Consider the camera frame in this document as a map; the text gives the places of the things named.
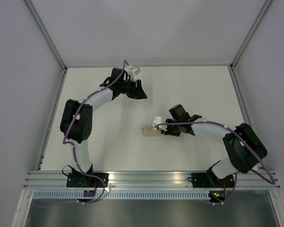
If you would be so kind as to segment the beige cloth napkin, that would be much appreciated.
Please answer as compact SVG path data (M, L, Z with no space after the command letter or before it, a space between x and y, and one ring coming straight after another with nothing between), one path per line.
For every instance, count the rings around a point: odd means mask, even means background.
M163 136L164 133L162 132L161 129L143 127L142 128L142 135L144 137L157 137L157 136Z

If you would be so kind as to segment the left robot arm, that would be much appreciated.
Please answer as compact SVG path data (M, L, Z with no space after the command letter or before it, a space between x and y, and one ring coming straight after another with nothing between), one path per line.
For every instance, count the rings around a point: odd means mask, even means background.
M71 146L74 159L67 187L107 186L107 177L94 174L89 158L88 138L92 132L93 114L120 94L136 100L147 99L142 82L137 79L140 72L140 68L128 64L113 68L110 77L95 92L80 101L69 99L66 102L60 131L64 134L63 144Z

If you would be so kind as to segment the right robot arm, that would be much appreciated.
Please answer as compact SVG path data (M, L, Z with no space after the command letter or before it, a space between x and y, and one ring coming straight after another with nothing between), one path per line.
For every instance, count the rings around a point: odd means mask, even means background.
M227 126L209 121L206 118L189 113L182 105L176 105L169 110L170 119L155 117L153 128L162 135L205 137L225 146L227 157L214 163L204 173L191 175L193 187L233 187L233 175L247 174L261 163L267 156L267 149L255 134L250 125L241 123L239 126Z

